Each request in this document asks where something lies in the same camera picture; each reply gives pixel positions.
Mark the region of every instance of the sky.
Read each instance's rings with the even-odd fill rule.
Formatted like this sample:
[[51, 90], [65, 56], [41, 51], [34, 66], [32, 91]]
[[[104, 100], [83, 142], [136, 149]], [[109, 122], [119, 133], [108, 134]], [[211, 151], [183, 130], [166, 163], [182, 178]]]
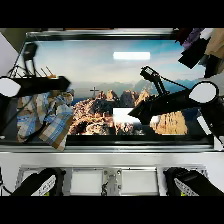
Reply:
[[[194, 80], [204, 76], [205, 68], [189, 69], [178, 62], [184, 50], [174, 40], [66, 40], [38, 41], [36, 69], [49, 74], [46, 66], [57, 76], [71, 82], [136, 83], [142, 79], [141, 67], [150, 66], [171, 80]], [[115, 60], [113, 52], [150, 52], [147, 61]], [[22, 67], [21, 56], [18, 64]]]

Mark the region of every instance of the plaid cloth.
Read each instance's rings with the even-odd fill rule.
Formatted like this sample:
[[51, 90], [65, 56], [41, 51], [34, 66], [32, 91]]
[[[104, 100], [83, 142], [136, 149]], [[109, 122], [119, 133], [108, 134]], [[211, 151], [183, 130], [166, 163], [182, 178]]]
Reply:
[[[74, 91], [60, 92], [53, 90], [48, 93], [33, 95], [31, 102], [17, 116], [17, 140], [25, 142], [29, 136], [46, 126], [39, 138], [58, 150], [64, 150], [69, 127], [72, 124]], [[18, 100], [18, 108], [22, 108], [32, 96]]]

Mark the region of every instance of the purple cloth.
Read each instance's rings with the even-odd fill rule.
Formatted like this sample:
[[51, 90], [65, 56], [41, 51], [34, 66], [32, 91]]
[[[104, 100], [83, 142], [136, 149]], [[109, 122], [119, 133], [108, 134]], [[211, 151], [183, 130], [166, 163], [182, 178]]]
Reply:
[[187, 50], [198, 38], [200, 37], [201, 31], [205, 28], [193, 28], [188, 38], [184, 41], [183, 47]]

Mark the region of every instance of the cross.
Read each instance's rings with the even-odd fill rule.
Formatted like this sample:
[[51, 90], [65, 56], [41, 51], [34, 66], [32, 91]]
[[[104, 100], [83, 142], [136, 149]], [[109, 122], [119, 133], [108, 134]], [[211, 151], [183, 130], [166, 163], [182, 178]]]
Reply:
[[93, 98], [95, 99], [95, 97], [96, 97], [96, 91], [99, 91], [99, 90], [94, 87], [90, 91], [93, 91]]

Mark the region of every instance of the mountain landscape print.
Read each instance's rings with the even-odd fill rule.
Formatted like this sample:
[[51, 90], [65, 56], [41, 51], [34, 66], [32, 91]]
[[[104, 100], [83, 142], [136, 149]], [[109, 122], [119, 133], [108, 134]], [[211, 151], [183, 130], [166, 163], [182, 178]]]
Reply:
[[[154, 84], [140, 76], [142, 67], [148, 65], [163, 77], [189, 88], [203, 77], [203, 66], [189, 69], [178, 62], [183, 48], [175, 41], [74, 40], [37, 41], [36, 44], [37, 71], [43, 74], [49, 68], [56, 76], [65, 76], [71, 82], [69, 88], [75, 92], [70, 135], [153, 136], [201, 132], [196, 120], [197, 108], [160, 115], [148, 126], [128, 119], [127, 108], [158, 94]], [[150, 52], [150, 59], [116, 60], [114, 52]], [[23, 66], [21, 57], [18, 64]], [[171, 93], [183, 90], [168, 81], [163, 83]], [[121, 114], [116, 117], [124, 117], [123, 121], [115, 119], [118, 111]]]

